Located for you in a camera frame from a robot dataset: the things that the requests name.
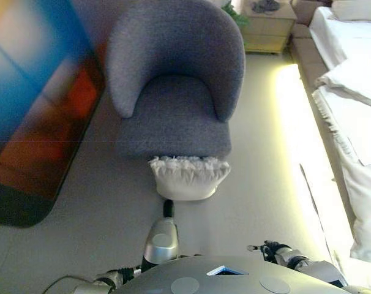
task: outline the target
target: gray armchair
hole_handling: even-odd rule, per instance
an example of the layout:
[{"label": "gray armchair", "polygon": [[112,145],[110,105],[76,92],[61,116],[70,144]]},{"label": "gray armchair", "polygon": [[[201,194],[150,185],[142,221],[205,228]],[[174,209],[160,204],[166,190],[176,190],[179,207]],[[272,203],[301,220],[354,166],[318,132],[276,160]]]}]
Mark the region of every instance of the gray armchair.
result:
[{"label": "gray armchair", "polygon": [[122,123],[120,155],[217,156],[243,75],[234,21],[205,0],[137,0],[108,44],[108,87]]}]

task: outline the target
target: nightstand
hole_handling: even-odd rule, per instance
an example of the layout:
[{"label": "nightstand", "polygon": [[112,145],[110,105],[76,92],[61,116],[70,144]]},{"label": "nightstand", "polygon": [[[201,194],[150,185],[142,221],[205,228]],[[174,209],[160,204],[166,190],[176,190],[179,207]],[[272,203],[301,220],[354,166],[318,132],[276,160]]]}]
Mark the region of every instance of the nightstand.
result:
[{"label": "nightstand", "polygon": [[290,3],[278,1],[279,10],[256,13],[252,10],[252,0],[245,0],[242,14],[249,23],[241,29],[245,52],[281,53],[297,19]]}]

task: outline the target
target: cable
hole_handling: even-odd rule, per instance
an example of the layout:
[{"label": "cable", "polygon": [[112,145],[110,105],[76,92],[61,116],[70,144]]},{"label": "cable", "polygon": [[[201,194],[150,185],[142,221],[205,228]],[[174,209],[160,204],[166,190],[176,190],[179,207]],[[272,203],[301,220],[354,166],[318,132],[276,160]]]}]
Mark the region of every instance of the cable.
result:
[{"label": "cable", "polygon": [[63,276],[63,277],[60,277],[59,279],[55,280],[51,285],[49,285],[43,292],[42,294],[46,294],[46,292],[52,287],[54,286],[56,283],[60,282],[61,280],[63,279],[74,279],[74,280],[79,280],[79,281],[83,281],[83,282],[87,282],[87,283],[93,283],[93,281],[90,281],[88,279],[85,279],[84,277],[79,277],[79,276],[73,276],[71,274],[68,274],[66,276]]}]

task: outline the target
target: white ruffled cloth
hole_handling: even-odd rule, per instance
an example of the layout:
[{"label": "white ruffled cloth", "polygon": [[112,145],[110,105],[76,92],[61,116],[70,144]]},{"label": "white ruffled cloth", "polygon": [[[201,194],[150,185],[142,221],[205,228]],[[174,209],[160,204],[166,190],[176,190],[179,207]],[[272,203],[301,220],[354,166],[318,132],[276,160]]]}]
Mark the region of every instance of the white ruffled cloth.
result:
[{"label": "white ruffled cloth", "polygon": [[149,161],[157,192],[171,200],[202,200],[214,194],[230,172],[228,162],[215,157],[155,157]]}]

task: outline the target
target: gray floor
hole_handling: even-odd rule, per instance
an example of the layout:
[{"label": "gray floor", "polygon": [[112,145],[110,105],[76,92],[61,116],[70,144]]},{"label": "gray floor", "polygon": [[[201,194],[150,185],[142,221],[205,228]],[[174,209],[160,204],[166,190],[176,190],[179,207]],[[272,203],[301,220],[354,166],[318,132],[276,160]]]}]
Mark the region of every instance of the gray floor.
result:
[{"label": "gray floor", "polygon": [[[275,72],[286,63],[284,56],[247,56],[230,121],[232,171],[211,198],[176,203],[183,254],[247,256],[248,244],[273,239],[328,260],[309,194],[299,194],[291,177],[277,116]],[[116,157],[117,125],[104,95],[50,215],[32,228],[0,226],[0,293],[40,293],[65,274],[94,277],[141,262],[163,199],[147,162]],[[65,280],[49,293],[70,293],[76,284]]]}]

